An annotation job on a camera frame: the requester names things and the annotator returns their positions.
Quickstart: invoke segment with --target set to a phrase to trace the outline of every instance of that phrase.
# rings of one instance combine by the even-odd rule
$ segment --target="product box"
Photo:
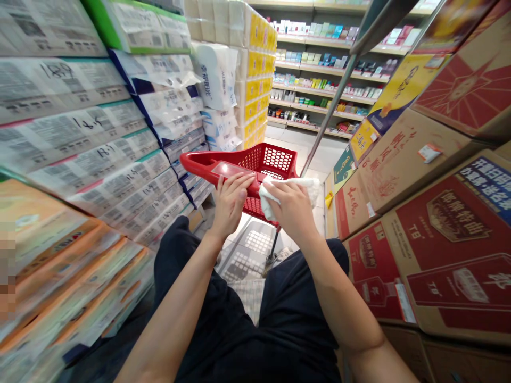
[[[170,225],[188,204],[188,197],[186,194],[182,193],[172,203],[167,205],[165,209],[161,211],[160,215],[153,219],[149,225],[142,231],[139,231],[134,241],[143,246],[151,244],[157,235]]]
[[[157,196],[157,198],[145,209],[140,211],[139,214],[127,221],[126,224],[119,229],[119,231],[128,238],[135,238],[182,193],[183,189],[181,188],[181,185],[176,182]]]
[[[87,12],[78,0],[47,4],[22,0],[2,10],[2,55],[107,57]]]
[[[433,341],[425,341],[424,347],[436,383],[511,381],[508,354]]]
[[[72,238],[53,246],[53,256],[37,259],[17,276],[16,316],[0,327],[0,342],[30,323],[62,293],[62,286],[121,239],[104,223],[97,224],[90,232],[74,232]]]
[[[401,61],[367,116],[380,135],[387,132],[447,60],[447,56],[407,55]]]
[[[335,213],[340,240],[345,240],[378,218],[357,172],[335,195]]]
[[[418,331],[393,326],[382,326],[382,330],[419,382],[439,383],[434,378],[431,364],[426,355],[423,336]]]
[[[456,52],[496,2],[497,0],[479,0],[460,8],[456,0],[447,0],[413,54]]]
[[[357,166],[373,149],[379,138],[378,131],[367,119],[364,119],[350,138],[350,148]]]
[[[97,221],[15,179],[0,184],[0,198],[2,221],[11,233],[12,243],[5,247],[12,251],[9,275],[20,275],[17,280],[98,226]]]
[[[334,174],[334,194],[337,194],[356,169],[357,166],[355,165],[350,146],[348,145],[346,146],[346,149],[343,150],[341,156],[332,169]]]
[[[413,326],[416,319],[388,234],[388,229],[378,220],[343,242],[350,258],[349,277],[378,321]]]
[[[132,100],[0,126],[0,161],[27,174],[147,127]]]
[[[500,1],[412,108],[472,137],[510,140],[510,18],[511,4]]]
[[[167,169],[155,179],[142,186],[136,193],[108,210],[100,219],[110,227],[120,229],[149,204],[153,203],[165,190],[176,183],[176,174],[172,169]]]
[[[406,109],[358,166],[374,211],[383,214],[488,147]]]
[[[146,128],[28,173],[26,177],[51,193],[70,197],[156,149],[158,142]]]
[[[157,150],[80,190],[66,201],[95,217],[102,217],[169,167],[165,153]]]
[[[11,81],[0,95],[3,124],[129,98],[109,59],[5,57],[0,69]]]
[[[110,58],[131,94],[185,88],[202,79],[195,74],[189,55],[133,55],[110,49]]]
[[[29,325],[0,343],[0,355],[9,357],[21,349],[32,359],[53,342],[65,324],[137,253],[142,250],[124,238],[101,254],[86,270],[62,286],[61,294],[45,307]]]
[[[84,0],[107,48],[133,54],[190,54],[184,16],[133,0]]]
[[[383,217],[426,333],[511,344],[510,180],[484,150]]]

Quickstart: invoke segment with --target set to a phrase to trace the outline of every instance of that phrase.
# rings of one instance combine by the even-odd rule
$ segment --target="red shopping basket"
[[[247,198],[243,211],[264,222],[268,222],[280,230],[278,222],[267,221],[261,211],[259,186],[266,176],[285,180],[297,177],[295,172],[296,152],[266,143],[257,144],[249,149],[225,152],[195,152],[180,156],[181,164],[186,171],[204,178],[215,185],[220,175],[225,178],[239,173],[255,173],[254,182],[247,189]]]

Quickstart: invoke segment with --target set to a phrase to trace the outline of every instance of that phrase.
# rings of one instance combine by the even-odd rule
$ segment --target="red cardboard box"
[[[472,137],[511,139],[511,2],[500,1],[412,108]]]
[[[374,316],[383,322],[415,324],[411,307],[405,305],[403,311],[399,302],[397,288],[404,292],[404,286],[381,220],[343,245],[350,258],[349,278]]]
[[[440,342],[423,342],[436,383],[509,383],[511,357]]]
[[[345,240],[378,218],[357,172],[335,195],[335,212],[340,240]]]
[[[511,345],[511,162],[484,150],[382,220],[425,332]]]
[[[357,173],[374,211],[383,214],[487,147],[408,108],[367,154]]]

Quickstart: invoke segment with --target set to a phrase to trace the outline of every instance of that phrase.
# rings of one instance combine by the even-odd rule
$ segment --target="paper towel pack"
[[[195,73],[203,79],[198,87],[204,106],[227,110],[236,105],[236,56],[236,50],[225,45],[192,43]]]

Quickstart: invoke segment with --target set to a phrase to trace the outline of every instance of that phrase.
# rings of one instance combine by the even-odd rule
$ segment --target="stacked packages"
[[[218,67],[212,68],[213,73],[218,73],[212,79],[209,79],[211,72],[208,71],[208,80],[212,81],[205,81],[204,93],[207,93],[206,86],[209,89],[218,82],[222,98],[226,98],[221,105],[215,100],[209,104],[204,99],[205,105],[216,111],[207,110],[209,115],[204,121],[204,126],[211,131],[212,141],[222,135],[227,137],[227,130],[236,124],[242,148],[262,142],[273,81],[277,32],[256,11],[238,0],[187,1],[185,15],[193,39],[217,43],[194,46],[201,71],[204,67]],[[226,71],[221,70],[222,62]],[[220,141],[229,148],[234,145],[233,141]]]

